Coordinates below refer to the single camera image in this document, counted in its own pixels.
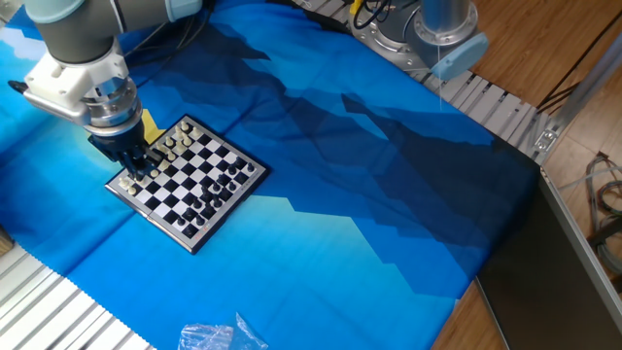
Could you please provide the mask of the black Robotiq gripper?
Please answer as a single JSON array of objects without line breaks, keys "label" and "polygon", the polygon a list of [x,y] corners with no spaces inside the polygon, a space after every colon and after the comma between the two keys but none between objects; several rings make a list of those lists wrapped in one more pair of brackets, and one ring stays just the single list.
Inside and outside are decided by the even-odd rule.
[{"label": "black Robotiq gripper", "polygon": [[111,161],[122,161],[125,156],[133,161],[132,166],[124,166],[116,178],[143,179],[165,160],[165,154],[159,150],[148,149],[145,140],[145,127],[138,122],[130,129],[115,136],[90,135],[88,142]]}]

